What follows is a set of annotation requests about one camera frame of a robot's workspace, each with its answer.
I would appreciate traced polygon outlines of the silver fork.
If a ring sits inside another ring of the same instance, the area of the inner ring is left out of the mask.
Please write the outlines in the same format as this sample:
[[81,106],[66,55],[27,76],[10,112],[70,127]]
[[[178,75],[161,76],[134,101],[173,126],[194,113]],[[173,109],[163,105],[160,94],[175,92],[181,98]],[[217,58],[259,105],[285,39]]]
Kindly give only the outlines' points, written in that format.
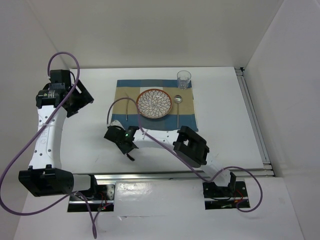
[[126,122],[128,122],[128,120],[129,120],[129,103],[130,103],[130,97],[129,97],[129,95],[128,95],[127,92],[125,92],[125,95],[126,95],[126,97],[127,97],[127,99],[126,99],[125,120],[126,120]]

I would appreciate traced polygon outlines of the floral ceramic plate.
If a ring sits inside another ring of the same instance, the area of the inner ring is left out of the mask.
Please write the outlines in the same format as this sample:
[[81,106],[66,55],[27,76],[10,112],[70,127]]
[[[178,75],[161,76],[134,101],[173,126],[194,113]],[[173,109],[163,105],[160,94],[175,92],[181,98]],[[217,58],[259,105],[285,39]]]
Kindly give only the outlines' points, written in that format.
[[172,98],[162,89],[148,89],[136,99],[139,113],[149,119],[166,116],[172,109]]

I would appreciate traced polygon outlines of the blue beige cloth placemat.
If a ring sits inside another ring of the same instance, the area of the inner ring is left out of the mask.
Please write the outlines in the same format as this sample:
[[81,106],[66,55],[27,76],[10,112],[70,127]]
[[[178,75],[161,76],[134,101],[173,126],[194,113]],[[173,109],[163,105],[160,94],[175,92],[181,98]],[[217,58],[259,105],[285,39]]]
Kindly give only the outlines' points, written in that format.
[[198,131],[192,84],[178,88],[173,79],[119,79],[115,99],[123,99],[112,109],[111,121],[119,121],[127,129],[138,126],[158,131],[177,130],[187,126]]

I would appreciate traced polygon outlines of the silver spoon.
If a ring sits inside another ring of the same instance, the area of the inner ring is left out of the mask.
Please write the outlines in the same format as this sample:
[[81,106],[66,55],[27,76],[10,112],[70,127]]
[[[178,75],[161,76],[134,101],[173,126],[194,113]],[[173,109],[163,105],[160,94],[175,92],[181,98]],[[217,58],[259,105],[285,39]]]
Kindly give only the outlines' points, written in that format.
[[181,95],[175,95],[174,96],[174,102],[176,103],[177,106],[177,128],[179,129],[180,127],[180,104],[182,103],[183,98]]

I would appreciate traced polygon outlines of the clear drinking glass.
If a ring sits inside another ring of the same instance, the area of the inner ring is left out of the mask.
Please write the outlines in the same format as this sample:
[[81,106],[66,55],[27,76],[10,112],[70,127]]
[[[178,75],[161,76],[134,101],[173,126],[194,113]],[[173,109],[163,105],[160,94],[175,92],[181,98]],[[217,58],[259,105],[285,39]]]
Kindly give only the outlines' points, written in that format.
[[180,70],[177,73],[177,87],[181,90],[188,88],[192,75],[187,70]]

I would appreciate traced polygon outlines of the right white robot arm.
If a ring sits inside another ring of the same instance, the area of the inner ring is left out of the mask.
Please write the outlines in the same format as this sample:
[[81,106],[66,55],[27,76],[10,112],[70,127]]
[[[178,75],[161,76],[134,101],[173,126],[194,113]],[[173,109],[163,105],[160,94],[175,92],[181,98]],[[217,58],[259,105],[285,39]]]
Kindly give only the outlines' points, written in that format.
[[126,156],[134,149],[163,148],[173,153],[187,167],[201,169],[212,179],[213,188],[219,196],[228,198],[234,194],[236,176],[223,168],[210,154],[207,141],[188,126],[163,131],[138,126],[124,129],[118,125],[109,125],[104,138],[114,143]]

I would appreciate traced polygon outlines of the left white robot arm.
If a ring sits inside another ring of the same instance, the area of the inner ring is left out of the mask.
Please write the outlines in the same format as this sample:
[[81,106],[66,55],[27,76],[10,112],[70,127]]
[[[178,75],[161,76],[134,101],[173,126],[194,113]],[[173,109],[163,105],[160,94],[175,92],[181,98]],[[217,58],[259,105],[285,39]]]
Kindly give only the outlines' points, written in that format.
[[92,174],[79,175],[62,169],[60,152],[64,121],[94,101],[80,81],[75,89],[72,88],[73,76],[69,70],[51,70],[50,82],[35,98],[41,133],[35,139],[28,169],[21,170],[18,175],[20,183],[35,197],[79,191],[92,200],[99,193]]

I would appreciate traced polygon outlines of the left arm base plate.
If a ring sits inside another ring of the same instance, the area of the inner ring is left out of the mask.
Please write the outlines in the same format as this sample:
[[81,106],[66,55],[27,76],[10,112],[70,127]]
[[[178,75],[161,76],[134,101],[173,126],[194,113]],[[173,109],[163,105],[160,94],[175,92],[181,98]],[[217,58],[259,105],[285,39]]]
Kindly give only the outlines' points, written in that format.
[[[82,194],[87,198],[90,210],[93,213],[97,213],[99,211],[102,212],[113,212],[114,211],[114,199],[116,193],[116,184],[115,183],[107,183],[107,184],[99,184],[96,186],[96,192],[93,194],[87,194],[82,191]],[[68,213],[84,213],[88,212],[88,208],[84,198],[77,193],[76,195],[72,195],[69,197]]]

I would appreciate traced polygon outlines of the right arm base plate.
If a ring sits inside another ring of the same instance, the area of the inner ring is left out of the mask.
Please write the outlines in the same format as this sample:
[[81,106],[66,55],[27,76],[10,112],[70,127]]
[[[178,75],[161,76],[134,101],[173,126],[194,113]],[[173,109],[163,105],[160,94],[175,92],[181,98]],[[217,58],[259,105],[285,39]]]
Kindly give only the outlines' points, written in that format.
[[203,182],[202,187],[206,210],[236,209],[237,204],[239,204],[240,209],[249,209],[251,207],[244,181],[237,181],[235,190],[232,193],[223,193],[218,190],[218,187],[213,182]]

